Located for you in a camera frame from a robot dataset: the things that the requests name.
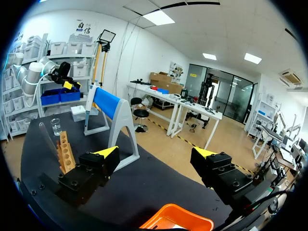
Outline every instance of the computer screen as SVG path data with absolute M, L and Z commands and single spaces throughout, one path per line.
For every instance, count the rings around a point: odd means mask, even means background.
M 301 149 L 305 149 L 305 146 L 307 146 L 307 143 L 303 140 L 303 139 L 300 139 L 300 142 L 298 144 L 300 146 Z

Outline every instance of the glass wall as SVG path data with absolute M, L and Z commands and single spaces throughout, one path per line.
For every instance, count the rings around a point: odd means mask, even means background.
M 199 97 L 201 84 L 205 82 L 209 74 L 212 74 L 214 87 L 209 107 L 244 123 L 251 110 L 250 104 L 253 103 L 253 83 L 223 71 L 190 64 L 185 84 L 189 96 Z M 203 97 L 203 100 L 208 102 L 210 92 L 211 89 L 209 89 L 207 97 Z

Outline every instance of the orange container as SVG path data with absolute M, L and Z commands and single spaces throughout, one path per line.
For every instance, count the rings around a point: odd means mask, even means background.
M 210 231 L 213 230 L 214 223 L 175 204 L 167 204 L 140 228 L 151 230 L 185 228 L 190 231 Z

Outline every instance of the blue bin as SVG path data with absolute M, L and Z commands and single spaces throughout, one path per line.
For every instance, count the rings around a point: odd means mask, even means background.
M 61 89 L 52 89 L 52 90 L 44 91 L 44 93 L 40 97 L 42 101 L 42 105 L 59 103 L 60 102 L 60 91 Z
M 67 88 L 61 89 L 60 92 L 60 101 L 67 102 L 67 101 L 76 101 L 80 100 L 80 90 L 73 87 L 71 90 Z
M 163 94 L 169 94 L 169 90 L 158 88 L 157 91 L 163 93 Z

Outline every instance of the floor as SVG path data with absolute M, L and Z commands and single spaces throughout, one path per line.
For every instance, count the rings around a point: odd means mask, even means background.
M 166 117 L 170 117 L 172 113 L 172 109 L 162 111 L 158 108 L 153 108 L 153 110 Z M 149 119 L 164 128 L 168 127 L 168 123 L 165 120 L 155 115 L 150 114 Z M 198 121 L 194 118 L 187 121 L 190 125 L 192 123 L 198 124 L 195 133 L 190 132 L 189 125 L 185 123 L 182 132 L 178 135 L 196 146 L 204 147 L 215 121 L 211 119 L 205 129 L 202 129 L 202 124 L 199 124 Z M 202 183 L 200 177 L 190 164 L 192 146 L 178 137 L 170 138 L 166 136 L 165 130 L 147 119 L 144 119 L 142 123 L 148 126 L 149 131 L 141 134 L 136 133 L 137 143 L 182 175 Z M 8 166 L 12 175 L 16 178 L 20 178 L 20 161 L 24 139 L 25 135 L 21 135 L 14 137 L 14 140 L 8 143 L 6 141 L 2 142 L 2 150 L 5 150 Z M 258 160 L 255 160 L 251 151 L 252 146 L 253 142 L 247 137 L 244 125 L 224 116 L 218 124 L 208 150 L 217 153 L 225 152 L 232 156 L 233 163 L 254 171 L 256 168 L 255 164 L 260 163 L 263 155 L 260 155 Z

